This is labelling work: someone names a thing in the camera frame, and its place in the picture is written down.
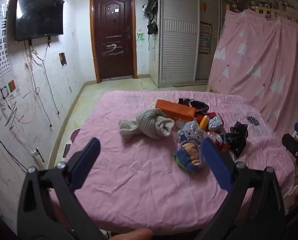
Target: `tile floor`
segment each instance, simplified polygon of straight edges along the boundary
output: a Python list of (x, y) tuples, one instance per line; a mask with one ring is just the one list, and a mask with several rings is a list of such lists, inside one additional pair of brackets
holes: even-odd
[(70, 139), (72, 132), (81, 128), (94, 109), (95, 105), (106, 92), (115, 90), (125, 91), (200, 91), (205, 92), (207, 85), (185, 86), (185, 87), (168, 87), (157, 88), (150, 78), (143, 79), (124, 79), (116, 81), (106, 81), (100, 84), (86, 86), (70, 116), (70, 119), (65, 128), (64, 136), (62, 137), (56, 163), (61, 161), (65, 146)]

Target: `black flat screen tv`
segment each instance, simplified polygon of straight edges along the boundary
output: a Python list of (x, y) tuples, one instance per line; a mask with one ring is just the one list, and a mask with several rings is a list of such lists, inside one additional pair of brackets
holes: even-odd
[(18, 0), (16, 41), (64, 34), (63, 3), (64, 0)]

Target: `ribbed knit fabric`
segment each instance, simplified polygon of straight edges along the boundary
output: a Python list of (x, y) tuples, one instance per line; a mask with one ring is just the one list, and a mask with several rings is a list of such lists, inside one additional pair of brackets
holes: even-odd
[(140, 112), (135, 121), (120, 120), (120, 135), (125, 142), (141, 133), (153, 139), (169, 136), (175, 121), (165, 116), (162, 110), (153, 108)]

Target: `silver bolt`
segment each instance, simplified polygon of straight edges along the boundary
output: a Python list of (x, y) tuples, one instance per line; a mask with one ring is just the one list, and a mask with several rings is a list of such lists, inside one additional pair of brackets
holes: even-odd
[(246, 167), (246, 165), (243, 162), (236, 162), (236, 167), (238, 169), (243, 169), (244, 167)]
[(31, 166), (31, 167), (29, 167), (29, 169), (28, 169), (28, 172), (29, 173), (34, 173), (36, 171), (36, 167), (35, 166)]
[(269, 166), (269, 167), (266, 168), (266, 171), (268, 171), (269, 173), (273, 173), (274, 170), (273, 170), (272, 167)]
[(58, 162), (57, 163), (57, 168), (58, 169), (63, 169), (65, 166), (66, 166), (66, 163), (65, 162)]

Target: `orange box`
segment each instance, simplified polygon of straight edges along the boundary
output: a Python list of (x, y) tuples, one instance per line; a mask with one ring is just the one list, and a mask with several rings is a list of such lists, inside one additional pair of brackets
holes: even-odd
[(168, 118), (172, 119), (184, 119), (192, 121), (196, 109), (190, 106), (185, 106), (177, 103), (172, 103), (169, 101), (158, 99), (156, 103), (156, 108), (161, 109), (167, 115)]

